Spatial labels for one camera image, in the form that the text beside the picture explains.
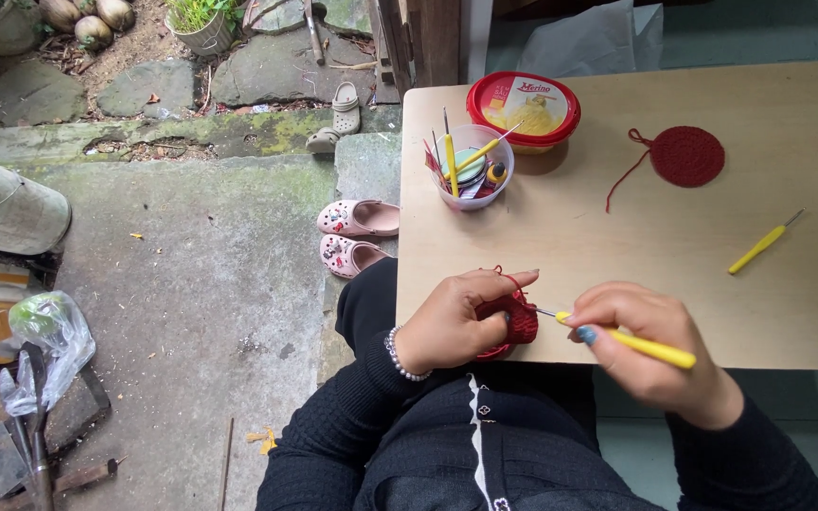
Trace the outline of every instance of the green fruit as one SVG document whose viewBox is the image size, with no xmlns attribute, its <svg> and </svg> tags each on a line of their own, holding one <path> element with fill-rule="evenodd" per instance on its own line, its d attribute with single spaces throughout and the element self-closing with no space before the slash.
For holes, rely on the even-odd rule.
<svg viewBox="0 0 818 511">
<path fill-rule="evenodd" d="M 41 293 L 25 298 L 8 311 L 8 325 L 17 334 L 37 336 L 54 334 L 68 315 L 62 296 Z"/>
</svg>

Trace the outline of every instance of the fingernail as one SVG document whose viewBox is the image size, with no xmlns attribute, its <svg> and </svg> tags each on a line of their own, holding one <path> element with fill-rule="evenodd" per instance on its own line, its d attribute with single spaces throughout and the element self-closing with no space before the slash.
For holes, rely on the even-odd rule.
<svg viewBox="0 0 818 511">
<path fill-rule="evenodd" d="M 592 330 L 592 328 L 590 326 L 586 326 L 586 325 L 583 325 L 583 326 L 580 326 L 579 328 L 577 328 L 576 329 L 576 334 L 579 335 L 579 337 L 581 339 L 583 339 L 583 342 L 587 346 L 591 346 L 594 342 L 596 342 L 596 339 L 598 338 L 598 336 L 596 335 L 596 332 L 594 330 Z"/>
</svg>

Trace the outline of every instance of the woman's hand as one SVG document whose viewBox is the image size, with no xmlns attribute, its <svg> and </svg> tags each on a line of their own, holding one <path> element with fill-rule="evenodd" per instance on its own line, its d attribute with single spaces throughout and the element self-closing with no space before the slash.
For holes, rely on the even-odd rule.
<svg viewBox="0 0 818 511">
<path fill-rule="evenodd" d="M 538 270 L 510 276 L 526 287 L 538 278 Z M 505 313 L 478 321 L 475 308 L 514 291 L 514 281 L 494 270 L 474 270 L 444 279 L 393 338 L 400 364 L 406 371 L 422 375 L 432 369 L 461 366 L 504 341 Z"/>
<path fill-rule="evenodd" d="M 607 282 L 577 298 L 574 341 L 585 342 L 611 378 L 639 401 L 679 414 L 703 429 L 723 429 L 744 412 L 744 394 L 711 361 L 696 323 L 684 304 L 639 284 Z M 625 326 L 634 335 L 672 345 L 696 355 L 696 365 L 679 369 L 631 350 L 601 326 Z"/>
</svg>

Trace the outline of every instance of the wooden table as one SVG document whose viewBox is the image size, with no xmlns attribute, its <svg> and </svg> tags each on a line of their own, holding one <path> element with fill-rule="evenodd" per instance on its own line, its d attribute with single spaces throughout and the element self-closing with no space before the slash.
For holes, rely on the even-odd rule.
<svg viewBox="0 0 818 511">
<path fill-rule="evenodd" d="M 422 139 L 467 123 L 469 87 L 414 89 L 403 109 L 397 324 L 444 277 L 501 264 L 540 268 L 528 288 L 541 308 L 569 307 L 588 287 L 630 280 L 684 300 L 722 366 L 818 369 L 818 62 L 685 69 L 564 79 L 583 109 L 565 146 L 517 157 L 506 191 L 486 209 L 451 212 L 424 166 Z M 726 152 L 700 188 L 658 177 L 627 138 L 695 125 Z M 732 276 L 728 266 L 801 207 L 806 212 Z M 594 362 L 541 317 L 535 342 L 512 358 Z"/>
</svg>

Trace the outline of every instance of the pink crocs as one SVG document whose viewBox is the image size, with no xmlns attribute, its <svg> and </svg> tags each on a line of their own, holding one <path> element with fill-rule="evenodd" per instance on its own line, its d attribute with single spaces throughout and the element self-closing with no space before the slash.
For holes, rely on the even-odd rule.
<svg viewBox="0 0 818 511">
<path fill-rule="evenodd" d="M 321 261 L 334 274 L 353 278 L 370 265 L 392 255 L 367 241 L 355 241 L 336 235 L 321 238 Z"/>
<path fill-rule="evenodd" d="M 379 200 L 341 200 L 317 215 L 317 228 L 328 235 L 392 237 L 400 230 L 400 208 Z"/>
</svg>

